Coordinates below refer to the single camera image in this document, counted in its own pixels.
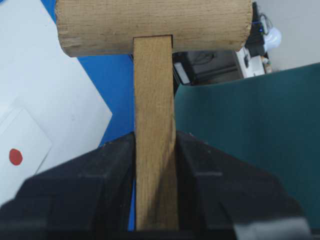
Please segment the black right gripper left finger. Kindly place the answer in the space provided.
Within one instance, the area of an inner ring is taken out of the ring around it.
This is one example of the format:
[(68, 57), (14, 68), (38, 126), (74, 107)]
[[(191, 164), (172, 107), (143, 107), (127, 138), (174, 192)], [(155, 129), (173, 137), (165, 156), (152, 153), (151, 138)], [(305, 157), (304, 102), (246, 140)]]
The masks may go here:
[(3, 240), (118, 240), (128, 235), (135, 136), (30, 177), (0, 209)]

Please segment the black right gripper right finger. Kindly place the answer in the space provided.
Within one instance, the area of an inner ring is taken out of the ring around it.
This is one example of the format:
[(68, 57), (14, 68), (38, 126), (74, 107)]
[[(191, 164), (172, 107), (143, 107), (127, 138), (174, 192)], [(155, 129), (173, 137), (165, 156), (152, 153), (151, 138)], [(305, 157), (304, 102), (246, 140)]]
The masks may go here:
[(176, 134), (181, 230), (212, 240), (309, 240), (299, 203), (279, 179), (188, 133)]

